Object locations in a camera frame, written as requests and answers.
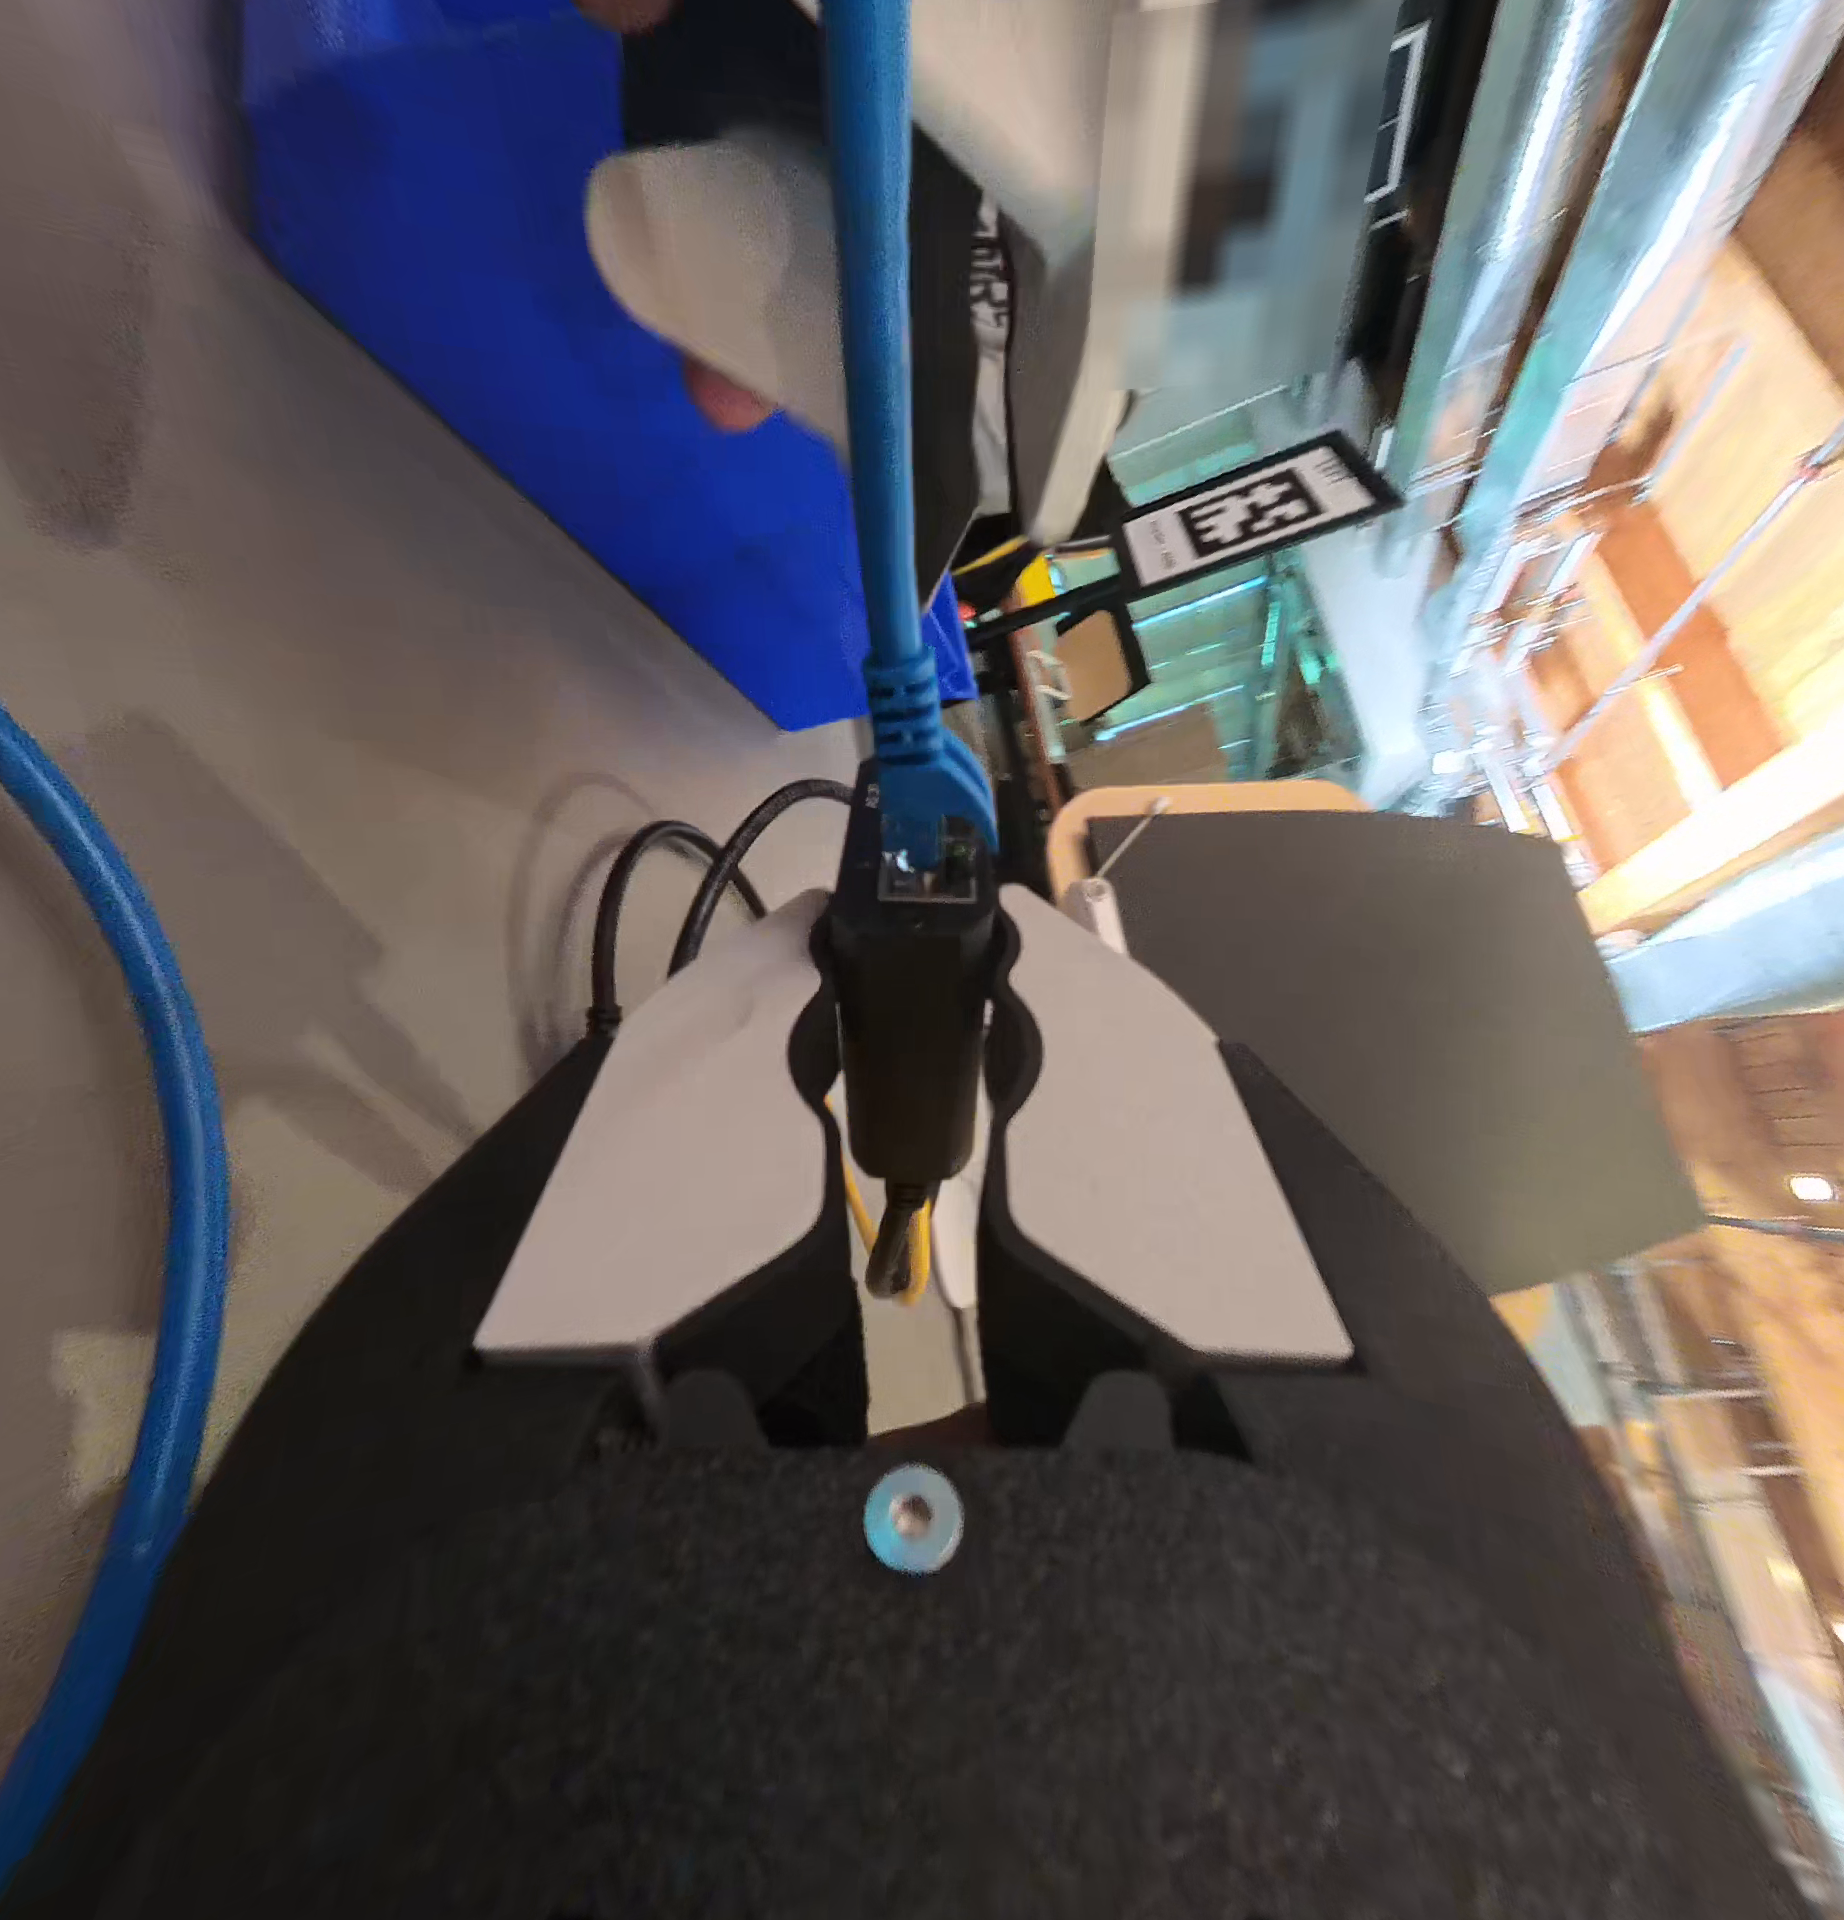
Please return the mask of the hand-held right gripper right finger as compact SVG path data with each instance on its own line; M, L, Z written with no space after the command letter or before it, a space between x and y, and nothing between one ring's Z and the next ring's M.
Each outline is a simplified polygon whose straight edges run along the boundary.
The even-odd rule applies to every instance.
M1344 1313L1207 1019L1026 885L1005 885L1000 929L1000 1234L1188 1358L1349 1365Z

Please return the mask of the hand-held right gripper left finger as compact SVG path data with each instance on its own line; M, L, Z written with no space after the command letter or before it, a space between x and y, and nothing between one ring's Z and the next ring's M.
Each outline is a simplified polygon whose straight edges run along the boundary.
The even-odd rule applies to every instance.
M741 926L622 1022L476 1358L658 1358L768 1273L856 1304L827 901L804 891Z

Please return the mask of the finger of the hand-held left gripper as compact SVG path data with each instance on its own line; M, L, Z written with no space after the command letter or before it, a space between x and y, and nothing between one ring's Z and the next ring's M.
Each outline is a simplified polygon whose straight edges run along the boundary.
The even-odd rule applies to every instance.
M846 455L838 215L822 155L786 132L614 155L587 184L614 301Z
M1144 6L912 6L915 569L1064 540L1149 307Z

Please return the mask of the blue storage bin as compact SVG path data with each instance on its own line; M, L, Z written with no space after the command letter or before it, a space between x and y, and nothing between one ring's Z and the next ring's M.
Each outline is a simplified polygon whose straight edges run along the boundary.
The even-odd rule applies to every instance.
M783 729L861 720L841 455L716 430L603 288L622 41L573 6L243 6L249 225L283 279Z

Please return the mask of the black ethernet adapter box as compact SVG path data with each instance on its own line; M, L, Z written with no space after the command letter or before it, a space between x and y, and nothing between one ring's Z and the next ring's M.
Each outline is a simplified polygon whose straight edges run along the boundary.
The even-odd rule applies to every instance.
M962 820L943 823L937 869L904 869L881 816L881 760L861 759L813 951L838 996L860 1169L888 1187L937 1187L978 1138L1000 876L981 829Z

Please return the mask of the person's left hand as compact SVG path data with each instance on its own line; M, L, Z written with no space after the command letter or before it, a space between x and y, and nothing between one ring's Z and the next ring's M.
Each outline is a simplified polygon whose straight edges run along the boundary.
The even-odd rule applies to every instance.
M741 380L733 380L727 371L698 358L683 363L683 388L693 406L709 418L709 426L716 426L721 438L748 438L780 412L769 395L756 395L751 388L746 388Z

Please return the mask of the white stand base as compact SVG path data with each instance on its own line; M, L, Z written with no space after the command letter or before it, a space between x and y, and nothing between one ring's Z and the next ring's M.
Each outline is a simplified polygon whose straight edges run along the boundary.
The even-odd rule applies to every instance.
M1083 926L1087 933L1097 933L1110 951L1125 954L1125 926L1124 926L1124 908L1116 908L1116 885L1114 885L1114 869L1144 843L1144 833L1171 816L1171 793L1152 798L1135 823L1125 829L1125 836L1097 858L1097 869L1079 882L1070 882L1060 912Z

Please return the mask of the silver ceiling duct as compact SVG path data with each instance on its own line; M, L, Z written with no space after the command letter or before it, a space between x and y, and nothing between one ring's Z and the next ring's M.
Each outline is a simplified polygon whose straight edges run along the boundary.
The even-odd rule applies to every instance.
M1748 1022L1844 1007L1844 829L1732 882L1670 929L1608 951L1623 1022Z

